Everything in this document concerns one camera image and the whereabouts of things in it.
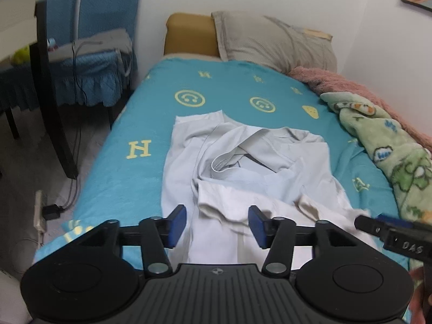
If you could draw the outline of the person's hand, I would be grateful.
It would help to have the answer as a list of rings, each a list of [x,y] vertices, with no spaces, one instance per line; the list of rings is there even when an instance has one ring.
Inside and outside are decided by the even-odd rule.
[[[424,271],[423,267],[418,267],[409,272],[412,280],[415,283],[413,296],[409,304],[411,312],[411,324],[426,324],[426,318],[423,312],[424,295]]]

